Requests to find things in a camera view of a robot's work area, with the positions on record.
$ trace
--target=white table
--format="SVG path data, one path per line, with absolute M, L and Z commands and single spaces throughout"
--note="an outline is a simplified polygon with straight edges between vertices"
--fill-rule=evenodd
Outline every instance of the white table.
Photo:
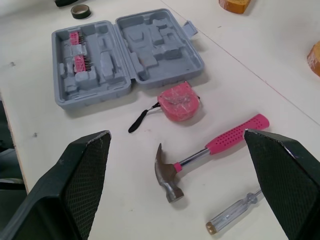
M 155 113 L 134 134 L 128 134 L 128 127 L 141 111 L 170 86 L 149 91 L 135 86 L 125 97 L 65 112 L 54 101 L 51 33 L 168 8 L 159 0 L 91 0 L 87 4 L 93 15 L 85 20 L 73 19 L 69 7 L 58 9 L 52 2 L 0 18 L 0 43 L 5 46 L 1 49 L 0 90 L 29 190 L 70 142 L 111 131 L 105 184 L 90 239 L 209 240 L 207 220 L 259 187 L 249 151 L 242 144 L 184 170 L 179 186 L 185 198 L 169 204 L 154 173 L 159 143 L 168 162 L 173 163 L 262 113 L 270 120 L 270 131 L 297 139 L 315 157 L 320 156 L 315 141 L 319 125 L 203 33 L 192 42 L 205 62 L 205 72 L 190 81 L 203 107 L 190 121 L 174 123 L 163 113 Z M 170 8 L 181 24 L 186 19 L 176 12 L 182 9 L 178 5 Z M 222 233 L 217 236 L 221 240 L 287 239 L 265 199 Z
M 320 124 L 320 77 L 307 55 L 320 41 L 318 0 L 251 0 L 244 15 L 218 0 L 162 0 Z

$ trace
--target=hammer head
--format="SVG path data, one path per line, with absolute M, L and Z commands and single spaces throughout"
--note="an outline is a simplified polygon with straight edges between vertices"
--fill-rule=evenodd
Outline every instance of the hammer head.
M 155 176 L 160 186 L 166 191 L 166 199 L 168 199 L 169 203 L 174 203 L 181 199 L 184 193 L 175 183 L 176 168 L 173 164 L 165 164 L 162 156 L 162 145 L 160 143 L 154 163 Z

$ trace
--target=black wrist strap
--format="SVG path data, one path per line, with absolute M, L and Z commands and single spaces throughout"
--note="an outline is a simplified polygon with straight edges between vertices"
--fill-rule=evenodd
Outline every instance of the black wrist strap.
M 144 110 L 141 115 L 137 118 L 137 120 L 131 125 L 131 127 L 129 128 L 128 132 L 131 134 L 133 133 L 135 130 L 138 129 L 138 127 L 141 125 L 142 121 L 144 120 L 145 116 L 147 115 L 147 113 L 155 108 L 159 108 L 160 107 L 160 103 L 156 103 L 155 105 L 153 105 L 152 107 L 150 107 L 149 109 Z

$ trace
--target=pink tape measure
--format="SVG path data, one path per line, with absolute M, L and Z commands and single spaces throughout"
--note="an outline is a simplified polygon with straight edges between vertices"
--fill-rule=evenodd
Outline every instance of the pink tape measure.
M 158 102 L 155 105 L 141 113 L 129 128 L 129 133 L 138 129 L 147 113 L 152 109 L 161 108 L 168 119 L 174 122 L 182 122 L 192 118 L 199 108 L 199 97 L 187 82 L 162 92 L 157 100 Z

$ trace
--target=tool case latch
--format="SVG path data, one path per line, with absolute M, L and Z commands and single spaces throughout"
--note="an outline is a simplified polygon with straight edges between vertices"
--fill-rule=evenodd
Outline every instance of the tool case latch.
M 198 33 L 195 25 L 189 20 L 183 25 L 182 29 L 189 39 Z

